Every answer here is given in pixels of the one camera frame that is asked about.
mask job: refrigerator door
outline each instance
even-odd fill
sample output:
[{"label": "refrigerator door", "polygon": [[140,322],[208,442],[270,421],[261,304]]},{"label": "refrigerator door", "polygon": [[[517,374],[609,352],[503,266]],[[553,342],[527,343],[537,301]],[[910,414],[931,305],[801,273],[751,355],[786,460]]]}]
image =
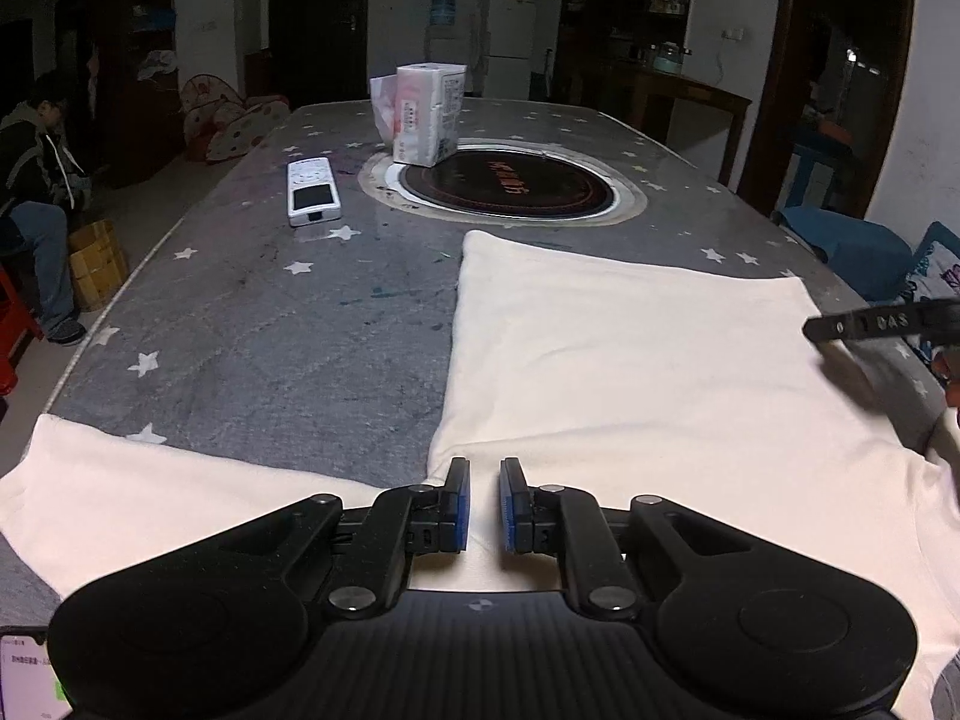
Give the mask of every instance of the refrigerator door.
[{"label": "refrigerator door", "polygon": [[529,59],[534,47],[536,1],[488,0],[486,11],[487,52]]},{"label": "refrigerator door", "polygon": [[502,56],[485,58],[483,96],[497,100],[529,100],[530,60]]}]

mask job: table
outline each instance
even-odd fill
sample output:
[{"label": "table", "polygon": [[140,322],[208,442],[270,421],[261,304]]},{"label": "table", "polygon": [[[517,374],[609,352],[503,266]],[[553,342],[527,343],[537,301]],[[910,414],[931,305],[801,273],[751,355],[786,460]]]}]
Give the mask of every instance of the table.
[{"label": "table", "polygon": [[[769,220],[604,114],[467,100],[461,131],[586,153],[649,199],[643,213],[615,225],[484,225],[494,234],[739,278],[797,274],[824,311],[862,306]],[[52,412],[119,436],[149,423],[167,445],[266,466],[381,487],[419,482],[443,408],[461,242],[470,225],[406,213],[364,194],[357,173],[381,151],[368,103],[292,114],[147,261],[107,315],[104,328],[116,332],[88,346]],[[330,159],[342,220],[288,226],[286,165],[300,154]],[[325,237],[344,225],[360,234]],[[309,263],[309,272],[294,274],[299,268],[288,268],[295,263]],[[902,348],[871,341],[851,350],[901,440],[920,448],[943,396]],[[43,623],[56,605],[2,538],[0,597],[0,625]]]},{"label": "table", "polygon": [[[570,75],[569,101],[573,105],[580,105],[584,101],[584,81],[600,87],[603,100],[599,103],[600,107],[611,104],[611,100],[616,106],[616,98],[622,98],[623,90],[628,90],[627,123],[661,143],[666,142],[674,100],[687,100],[727,111],[733,119],[724,147],[719,181],[724,186],[730,184],[733,161],[736,160],[736,150],[743,134],[743,122],[751,103],[747,98],[685,76],[650,70],[640,62],[628,59],[580,55],[566,60],[560,72]],[[651,98],[664,98],[666,104],[656,104]]]}]

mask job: metal screw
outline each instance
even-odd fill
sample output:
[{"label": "metal screw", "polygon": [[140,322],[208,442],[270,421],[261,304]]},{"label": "metal screw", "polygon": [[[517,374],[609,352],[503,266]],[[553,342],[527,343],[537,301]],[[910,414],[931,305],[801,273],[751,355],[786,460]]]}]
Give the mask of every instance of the metal screw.
[{"label": "metal screw", "polygon": [[627,587],[607,584],[606,586],[591,590],[589,600],[590,603],[602,610],[619,611],[623,608],[630,608],[633,604],[637,603],[637,594],[627,589]]},{"label": "metal screw", "polygon": [[328,596],[330,603],[342,611],[361,611],[376,603],[376,595],[366,587],[348,584],[338,587]]}]

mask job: remote control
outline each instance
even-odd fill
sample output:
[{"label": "remote control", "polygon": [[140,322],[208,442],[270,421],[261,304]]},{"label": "remote control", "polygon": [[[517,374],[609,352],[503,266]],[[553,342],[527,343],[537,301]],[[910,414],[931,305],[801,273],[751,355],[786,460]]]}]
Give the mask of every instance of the remote control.
[{"label": "remote control", "polygon": [[301,159],[287,165],[287,218],[300,227],[340,218],[340,196],[326,157]]}]

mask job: jeans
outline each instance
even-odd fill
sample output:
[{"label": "jeans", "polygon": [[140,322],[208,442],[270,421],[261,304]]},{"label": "jeans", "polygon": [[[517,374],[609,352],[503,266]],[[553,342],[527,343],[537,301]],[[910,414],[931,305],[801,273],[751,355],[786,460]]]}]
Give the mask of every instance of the jeans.
[{"label": "jeans", "polygon": [[30,251],[40,291],[40,317],[44,333],[50,333],[73,312],[73,287],[67,267],[66,213],[44,202],[22,202],[10,210],[10,218],[23,238],[11,254]]}]

